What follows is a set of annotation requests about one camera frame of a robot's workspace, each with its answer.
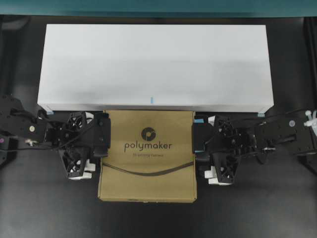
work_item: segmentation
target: dark tabletop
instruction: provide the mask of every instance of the dark tabletop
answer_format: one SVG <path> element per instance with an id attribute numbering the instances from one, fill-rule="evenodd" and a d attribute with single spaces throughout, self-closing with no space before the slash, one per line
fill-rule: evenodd
<path id="1" fill-rule="evenodd" d="M 38 109 L 46 23 L 265 24 L 275 102 L 270 112 L 315 106 L 302 18 L 4 21 L 0 92 L 19 98 L 32 113 Z M 243 160 L 234 185 L 209 186 L 199 178 L 193 204 L 101 202 L 98 179 L 96 173 L 91 180 L 67 180 L 57 152 L 19 152 L 0 167 L 0 238 L 317 237 L 317 177 L 283 149 L 265 165 Z"/>

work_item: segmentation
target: cardboard box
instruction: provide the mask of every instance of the cardboard box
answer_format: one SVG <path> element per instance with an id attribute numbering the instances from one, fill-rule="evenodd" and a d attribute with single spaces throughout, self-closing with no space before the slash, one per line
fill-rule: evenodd
<path id="1" fill-rule="evenodd" d="M 102 201 L 193 202 L 197 197 L 192 153 L 193 112 L 107 111 L 111 148 L 102 159 L 98 198 Z M 159 176 L 153 173 L 192 165 Z"/>

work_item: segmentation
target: polymaker logo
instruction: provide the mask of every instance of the polymaker logo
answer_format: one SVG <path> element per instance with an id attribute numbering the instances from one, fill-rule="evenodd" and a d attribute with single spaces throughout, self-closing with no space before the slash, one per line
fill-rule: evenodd
<path id="1" fill-rule="evenodd" d="M 151 127 L 146 127 L 142 130 L 141 132 L 141 136 L 144 140 L 146 141 L 151 141 L 154 140 L 154 138 L 156 137 L 156 132 L 153 128 Z"/>

